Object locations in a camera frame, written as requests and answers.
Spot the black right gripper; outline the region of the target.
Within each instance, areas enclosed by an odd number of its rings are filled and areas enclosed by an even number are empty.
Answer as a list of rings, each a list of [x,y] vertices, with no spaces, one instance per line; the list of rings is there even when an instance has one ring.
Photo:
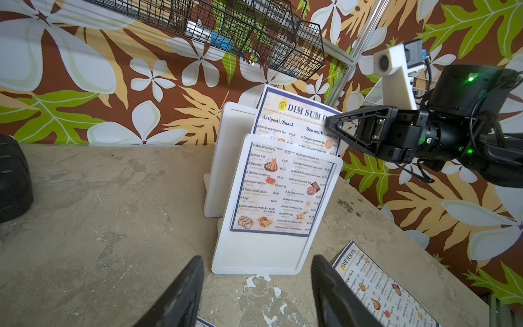
[[[434,110],[362,106],[326,118],[326,129],[358,151],[407,164],[413,159],[448,162],[466,145],[464,119]]]

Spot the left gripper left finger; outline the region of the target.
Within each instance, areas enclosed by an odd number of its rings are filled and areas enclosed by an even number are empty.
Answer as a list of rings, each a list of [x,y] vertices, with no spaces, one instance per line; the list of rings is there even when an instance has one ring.
[[[134,326],[195,326],[203,282],[203,259],[194,256]]]

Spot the white menu holder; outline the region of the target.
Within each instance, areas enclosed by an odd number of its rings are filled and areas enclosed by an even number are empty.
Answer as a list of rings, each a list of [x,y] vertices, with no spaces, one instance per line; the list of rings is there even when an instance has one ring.
[[[301,272],[335,189],[336,155],[248,134],[212,258],[216,275]]]
[[[204,175],[204,215],[207,218],[223,217],[243,139],[251,133],[258,113],[256,108],[235,102],[226,102],[223,107],[211,171]]]

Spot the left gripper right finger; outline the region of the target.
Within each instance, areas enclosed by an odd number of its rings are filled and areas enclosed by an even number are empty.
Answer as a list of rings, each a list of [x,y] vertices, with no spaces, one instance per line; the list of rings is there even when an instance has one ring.
[[[381,327],[324,256],[313,257],[311,282],[319,326]]]

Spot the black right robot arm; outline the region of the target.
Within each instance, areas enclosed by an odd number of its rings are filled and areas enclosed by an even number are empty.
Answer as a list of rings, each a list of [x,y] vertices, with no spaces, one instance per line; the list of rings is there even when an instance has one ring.
[[[435,172],[457,160],[487,182],[522,187],[522,133],[503,132],[498,114],[522,84],[513,69],[449,65],[417,110],[363,106],[328,117],[326,128],[358,151],[402,170],[414,159]]]

